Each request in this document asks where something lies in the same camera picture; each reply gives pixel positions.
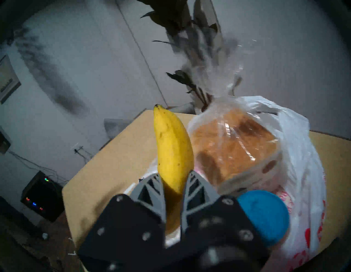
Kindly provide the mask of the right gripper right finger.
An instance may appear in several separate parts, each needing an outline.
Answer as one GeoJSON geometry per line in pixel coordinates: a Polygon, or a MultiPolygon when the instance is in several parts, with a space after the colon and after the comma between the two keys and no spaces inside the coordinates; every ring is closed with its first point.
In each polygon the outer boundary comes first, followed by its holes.
{"type": "Polygon", "coordinates": [[[260,272],[270,253],[235,197],[220,196],[191,170],[180,214],[187,272],[260,272]]]}

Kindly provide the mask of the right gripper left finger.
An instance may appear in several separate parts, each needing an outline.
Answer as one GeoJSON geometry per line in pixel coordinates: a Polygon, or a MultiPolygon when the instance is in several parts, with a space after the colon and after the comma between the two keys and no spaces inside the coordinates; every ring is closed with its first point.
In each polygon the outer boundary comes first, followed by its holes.
{"type": "Polygon", "coordinates": [[[161,177],[140,180],[130,195],[112,197],[78,250],[89,272],[157,271],[164,249],[166,204],[161,177]]]}

